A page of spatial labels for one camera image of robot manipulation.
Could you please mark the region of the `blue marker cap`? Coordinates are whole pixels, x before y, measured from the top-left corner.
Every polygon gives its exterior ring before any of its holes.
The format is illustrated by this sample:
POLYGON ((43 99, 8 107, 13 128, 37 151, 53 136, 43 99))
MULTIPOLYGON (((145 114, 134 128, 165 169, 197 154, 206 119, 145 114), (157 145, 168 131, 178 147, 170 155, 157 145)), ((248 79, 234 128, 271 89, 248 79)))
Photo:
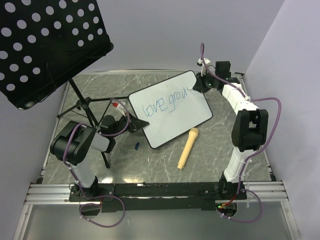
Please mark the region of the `blue marker cap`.
POLYGON ((140 146, 140 143, 139 143, 139 142, 137 142, 137 143, 135 144, 134 149, 135 149, 135 150, 138 150, 139 146, 140 146))

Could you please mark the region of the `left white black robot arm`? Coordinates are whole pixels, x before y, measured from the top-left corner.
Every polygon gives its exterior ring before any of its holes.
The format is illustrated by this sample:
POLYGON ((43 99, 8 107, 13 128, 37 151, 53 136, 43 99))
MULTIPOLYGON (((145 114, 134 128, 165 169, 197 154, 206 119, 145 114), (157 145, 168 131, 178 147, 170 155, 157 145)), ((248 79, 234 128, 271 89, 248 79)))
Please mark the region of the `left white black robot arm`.
POLYGON ((99 130, 71 120, 52 141, 50 153, 69 169, 75 179, 76 190, 87 201, 93 201, 99 195, 99 184, 86 160, 89 149, 109 154, 116 145, 116 136, 124 132, 135 133, 149 124, 132 114, 123 115, 119 120, 106 115, 99 130))

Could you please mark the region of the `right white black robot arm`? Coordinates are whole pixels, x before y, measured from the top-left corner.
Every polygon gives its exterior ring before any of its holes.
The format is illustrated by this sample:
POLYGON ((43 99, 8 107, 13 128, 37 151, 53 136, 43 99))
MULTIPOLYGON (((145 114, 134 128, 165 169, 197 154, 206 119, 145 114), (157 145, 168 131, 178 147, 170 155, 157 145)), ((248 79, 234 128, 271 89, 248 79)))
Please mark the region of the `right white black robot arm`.
POLYGON ((214 74, 210 74, 208 70, 211 66, 209 59, 198 59, 197 65, 201 70, 196 74, 196 83, 192 89, 199 93, 216 89, 228 101, 236 115, 231 131, 233 151, 218 187, 219 195, 223 199, 230 199, 242 188, 250 158, 266 142, 269 113, 250 101, 240 80, 232 77, 229 61, 217 61, 214 74))

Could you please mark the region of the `white whiteboard black frame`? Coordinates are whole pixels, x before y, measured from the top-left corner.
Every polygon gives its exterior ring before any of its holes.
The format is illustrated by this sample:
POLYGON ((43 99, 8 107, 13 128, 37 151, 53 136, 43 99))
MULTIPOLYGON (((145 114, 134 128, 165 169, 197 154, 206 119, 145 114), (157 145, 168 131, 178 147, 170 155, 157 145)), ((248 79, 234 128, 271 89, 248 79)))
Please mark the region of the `white whiteboard black frame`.
POLYGON ((196 74, 186 71, 131 93, 128 100, 138 119, 149 122, 143 133, 156 149, 213 117, 203 93, 192 88, 196 74))

